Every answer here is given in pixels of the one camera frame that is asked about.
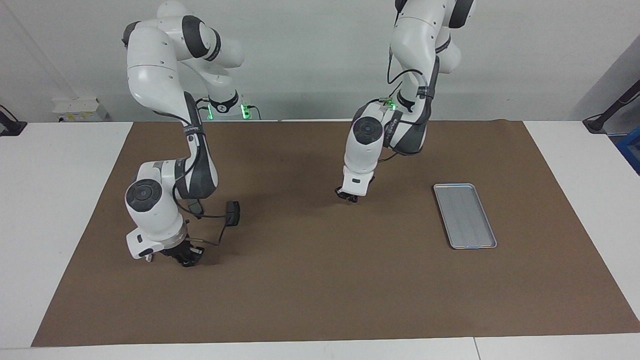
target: white wall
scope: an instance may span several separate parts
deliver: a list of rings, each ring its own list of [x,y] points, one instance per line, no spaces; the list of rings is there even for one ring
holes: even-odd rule
[[[567,120],[603,113],[640,79],[640,37],[618,58],[596,85],[578,102]],[[609,134],[629,133],[640,126],[640,101],[618,110],[606,123]]]
[[[0,1],[74,92],[97,96],[115,120],[158,119],[129,95],[120,38],[128,23],[153,17],[160,0]],[[183,1],[244,44],[246,62],[234,73],[266,118],[351,117],[392,89],[393,0]],[[434,119],[561,120],[639,31],[638,0],[478,1],[454,34],[463,63],[439,79]],[[51,80],[0,31],[0,101],[27,120],[51,120]],[[196,77],[183,74],[186,88],[203,95]]]

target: green led light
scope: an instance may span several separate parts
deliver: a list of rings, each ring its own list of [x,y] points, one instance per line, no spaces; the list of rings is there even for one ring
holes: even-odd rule
[[[240,108],[242,109],[242,118],[250,119],[251,118],[251,110],[247,109],[245,105],[240,104]]]
[[[391,111],[395,111],[396,110],[396,104],[393,102],[393,100],[391,100],[389,98],[383,99],[383,100],[384,100],[385,105],[388,106]]]

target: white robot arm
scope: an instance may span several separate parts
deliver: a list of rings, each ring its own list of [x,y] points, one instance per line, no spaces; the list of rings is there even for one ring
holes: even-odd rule
[[[356,112],[347,138],[344,180],[335,190],[340,198],[357,202],[367,195],[383,147],[400,155],[422,150],[438,73],[449,73],[460,63],[449,30],[462,27],[475,5],[474,0],[396,0],[389,53],[403,69],[395,100],[404,111],[392,109],[388,99],[375,99]]]
[[[133,258],[161,251],[182,266],[193,266],[204,249],[189,241],[177,200],[192,200],[199,206],[199,200],[206,199],[218,186],[218,173],[196,102],[180,84],[177,63],[181,61],[200,74],[211,100],[229,95],[231,102],[224,109],[228,112],[238,96],[225,69],[240,66],[244,53],[237,42],[222,45],[217,31],[176,1],[161,4],[157,16],[130,24],[125,30],[129,90],[141,105],[182,122],[191,156],[140,166],[125,194],[127,210],[138,226],[127,235],[127,244]],[[237,225],[239,206],[235,206],[231,222],[227,221],[229,226]],[[195,215],[208,217],[201,211]],[[229,220],[227,215],[217,217]]]

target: black cable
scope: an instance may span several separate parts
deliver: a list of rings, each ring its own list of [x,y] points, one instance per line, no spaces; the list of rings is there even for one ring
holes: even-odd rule
[[[153,110],[153,112],[154,112],[154,113],[156,113],[156,114],[158,114],[158,115],[160,115],[160,116],[166,116],[166,117],[171,117],[171,118],[173,118],[173,119],[178,119],[178,120],[180,120],[181,122],[183,122],[183,123],[187,124],[187,126],[191,126],[191,123],[190,123],[190,122],[188,122],[187,120],[184,120],[183,118],[181,118],[181,117],[179,117],[179,116],[172,115],[172,114],[169,114],[169,113],[161,113],[161,112],[156,111],[156,110]]]
[[[388,157],[388,158],[386,158],[386,159],[378,160],[378,163],[383,163],[383,162],[385,162],[385,161],[389,161],[389,160],[393,159],[393,158],[394,158],[394,156],[396,156],[396,155],[398,155],[398,153],[397,153],[397,152],[396,152],[396,153],[394,153],[393,155],[389,156],[389,157]]]
[[[620,104],[622,104],[622,107],[624,108],[625,106],[627,106],[630,103],[634,102],[638,97],[640,97],[640,93],[638,93],[633,99],[631,99],[631,100],[629,100],[627,102],[621,102],[619,99],[616,100],[616,102],[620,102]],[[583,121],[591,120],[591,119],[593,119],[595,117],[599,117],[599,116],[602,116],[602,115],[604,115],[604,113],[599,113],[598,115],[593,115],[591,117],[588,117],[588,118],[584,119]]]
[[[367,105],[369,105],[369,104],[371,104],[373,102],[384,103],[385,101],[383,99],[377,98],[377,99],[373,99],[373,100],[368,101],[366,104],[364,104],[364,106],[367,106]]]
[[[387,73],[387,83],[388,83],[389,85],[391,85],[391,84],[395,83],[395,82],[396,82],[396,80],[398,80],[398,78],[400,78],[402,75],[406,74],[407,72],[415,72],[416,74],[424,75],[424,74],[422,73],[422,71],[420,71],[420,70],[416,70],[416,69],[406,69],[405,71],[402,71],[400,74],[396,75],[396,76],[394,77],[394,79],[393,79],[393,80],[389,81],[389,76],[388,76],[388,73]]]
[[[225,234],[225,229],[227,228],[227,223],[223,225],[222,230],[220,231],[220,236],[218,237],[218,242],[214,243],[213,241],[203,240],[203,239],[190,239],[191,241],[195,241],[198,243],[205,243],[213,246],[220,246],[222,244],[222,236]]]
[[[258,111],[258,119],[262,120],[262,115],[260,114],[260,109],[256,105],[247,105],[247,109],[256,109]]]
[[[389,45],[389,61],[387,63],[387,83],[389,82],[389,77],[391,75],[391,61],[394,59],[394,54],[391,51],[391,45]]]
[[[0,108],[4,109],[4,110],[7,112],[7,114],[11,115],[11,117],[12,117],[15,121],[20,121],[20,120],[18,120],[18,118],[17,118],[17,117],[15,117],[15,115],[14,115],[12,112],[10,112],[10,111],[9,111],[9,109],[5,108],[5,107],[4,107],[4,105],[0,105]]]
[[[214,118],[213,118],[213,113],[211,112],[211,108],[210,108],[210,107],[208,107],[208,106],[201,106],[201,107],[199,107],[199,108],[198,108],[198,116],[200,116],[200,113],[199,113],[199,111],[200,111],[200,110],[207,110],[207,111],[209,112],[209,113],[207,114],[207,119],[209,119],[209,120],[213,120],[213,119],[214,119]]]
[[[400,81],[400,84],[398,84],[398,86],[396,86],[396,88],[394,89],[394,91],[391,92],[391,94],[389,94],[389,97],[393,97],[394,94],[396,93],[396,91],[400,88],[400,86],[402,86],[402,81]]]
[[[398,124],[408,124],[408,125],[422,125],[425,122],[427,122],[427,120],[420,120],[418,119],[416,122],[410,122],[410,121],[405,121],[405,120],[398,120]]]

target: black band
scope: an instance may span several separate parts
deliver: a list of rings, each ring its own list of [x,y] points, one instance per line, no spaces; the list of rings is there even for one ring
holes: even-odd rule
[[[413,110],[411,110],[411,108],[415,105],[415,101],[405,99],[402,96],[401,91],[402,90],[398,90],[398,96],[397,96],[398,102],[400,103],[400,105],[404,106],[408,112],[412,113]]]
[[[189,49],[194,58],[201,58],[209,52],[209,49],[202,42],[202,35],[200,34],[201,23],[202,20],[193,15],[185,15],[182,18],[184,43],[187,44],[187,49]]]
[[[438,74],[440,73],[440,57],[436,55],[436,61],[433,63],[431,71],[431,79],[429,79],[429,87],[427,87],[427,97],[434,98],[436,95],[436,83],[438,82]]]
[[[231,110],[231,108],[233,108],[238,103],[238,100],[240,100],[240,95],[238,95],[237,90],[236,94],[230,100],[224,102],[213,101],[211,100],[211,98],[209,98],[209,102],[216,108],[216,111],[223,114],[228,113],[229,110]]]
[[[213,30],[216,34],[216,47],[213,48],[213,53],[211,53],[211,55],[209,55],[205,60],[213,61],[218,57],[218,54],[220,54],[220,34],[214,28],[209,29]]]
[[[384,147],[389,147],[391,145],[391,139],[394,137],[396,133],[396,129],[398,124],[400,123],[400,118],[402,117],[402,112],[399,110],[394,111],[394,114],[391,116],[391,121],[387,122],[385,125],[385,139],[383,141]]]
[[[400,155],[416,155],[422,151],[422,137],[427,131],[427,121],[431,116],[431,98],[427,97],[418,121],[414,122],[400,138],[395,147],[390,147]]]
[[[460,29],[467,23],[474,0],[457,0],[449,20],[450,29]]]
[[[178,193],[180,194],[180,197],[183,199],[186,199],[187,197],[189,197],[189,192],[187,191],[187,180],[185,179],[186,176],[184,175],[184,172],[186,171],[184,165],[186,164],[186,158],[180,158],[175,160],[175,166],[173,167],[173,174],[174,177],[176,179],[180,178],[177,181],[176,184],[176,188],[178,189]]]
[[[182,130],[184,131],[184,134],[187,136],[193,135],[193,134],[204,134],[204,128],[202,127],[201,124],[187,125],[183,127]]]
[[[202,125],[200,114],[198,113],[198,106],[189,92],[184,92],[184,102],[187,104],[187,110],[189,111],[189,123],[196,126]]]
[[[436,54],[445,51],[449,47],[449,44],[451,44],[451,34],[449,34],[449,38],[447,39],[447,41],[445,41],[444,44],[436,48]]]

